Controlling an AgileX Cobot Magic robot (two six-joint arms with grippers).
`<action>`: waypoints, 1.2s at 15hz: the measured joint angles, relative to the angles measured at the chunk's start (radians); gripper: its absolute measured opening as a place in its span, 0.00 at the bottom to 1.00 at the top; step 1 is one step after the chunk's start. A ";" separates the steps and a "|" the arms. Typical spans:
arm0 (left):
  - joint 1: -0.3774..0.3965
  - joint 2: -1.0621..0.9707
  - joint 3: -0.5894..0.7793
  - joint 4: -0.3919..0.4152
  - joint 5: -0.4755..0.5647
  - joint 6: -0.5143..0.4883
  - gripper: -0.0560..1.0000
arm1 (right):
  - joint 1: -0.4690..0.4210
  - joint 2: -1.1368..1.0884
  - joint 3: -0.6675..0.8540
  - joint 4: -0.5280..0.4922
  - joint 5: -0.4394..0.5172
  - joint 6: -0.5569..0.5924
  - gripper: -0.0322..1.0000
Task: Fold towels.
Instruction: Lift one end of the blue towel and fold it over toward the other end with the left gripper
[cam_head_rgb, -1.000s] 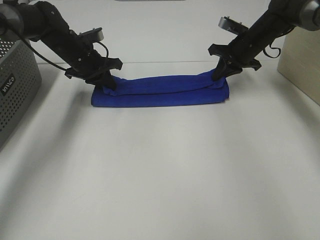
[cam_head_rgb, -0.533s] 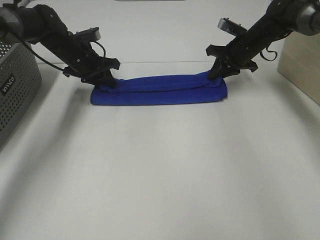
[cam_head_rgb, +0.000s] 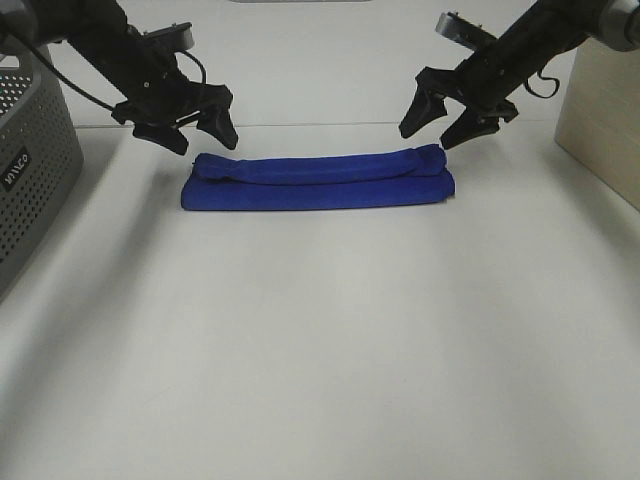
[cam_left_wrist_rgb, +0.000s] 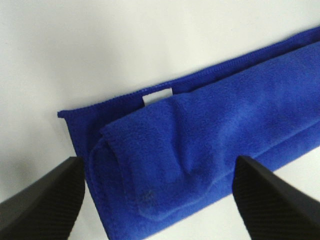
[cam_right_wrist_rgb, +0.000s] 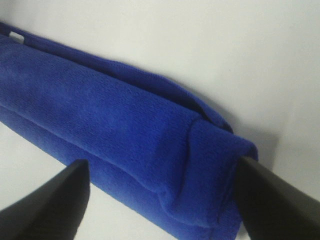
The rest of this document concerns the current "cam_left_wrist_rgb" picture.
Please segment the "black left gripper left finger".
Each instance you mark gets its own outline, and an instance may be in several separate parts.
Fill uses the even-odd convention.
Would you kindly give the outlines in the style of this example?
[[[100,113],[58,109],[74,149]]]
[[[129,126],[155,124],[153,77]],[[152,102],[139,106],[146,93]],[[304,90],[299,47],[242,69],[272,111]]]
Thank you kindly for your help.
[[[66,240],[84,196],[84,162],[80,157],[69,157],[0,204],[0,238]]]

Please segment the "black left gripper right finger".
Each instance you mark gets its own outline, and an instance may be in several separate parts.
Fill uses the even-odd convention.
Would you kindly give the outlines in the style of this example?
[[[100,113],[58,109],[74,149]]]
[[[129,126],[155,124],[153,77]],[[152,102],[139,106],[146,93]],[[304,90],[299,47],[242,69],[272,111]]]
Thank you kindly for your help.
[[[318,240],[320,203],[249,156],[236,159],[232,194],[252,240]]]

